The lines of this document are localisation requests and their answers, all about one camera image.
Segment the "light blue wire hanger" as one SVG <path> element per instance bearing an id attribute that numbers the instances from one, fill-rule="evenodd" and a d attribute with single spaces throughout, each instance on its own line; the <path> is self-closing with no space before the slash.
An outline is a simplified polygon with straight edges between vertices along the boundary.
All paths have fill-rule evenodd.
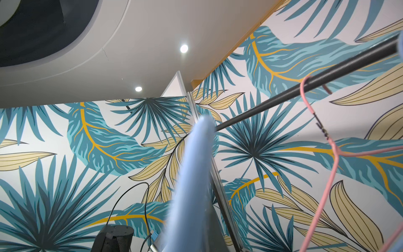
<path id="1" fill-rule="evenodd" d="M 165 230 L 165 252 L 202 249 L 214 135 L 214 119 L 204 115 L 188 137 Z"/>

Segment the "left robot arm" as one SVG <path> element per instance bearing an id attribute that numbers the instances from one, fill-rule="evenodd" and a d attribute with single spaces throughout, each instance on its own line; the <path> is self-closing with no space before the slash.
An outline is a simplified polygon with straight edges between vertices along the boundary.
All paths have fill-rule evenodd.
<path id="1" fill-rule="evenodd" d="M 129 252 L 134 229 L 125 225 L 106 225 L 96 236 L 91 252 Z"/>

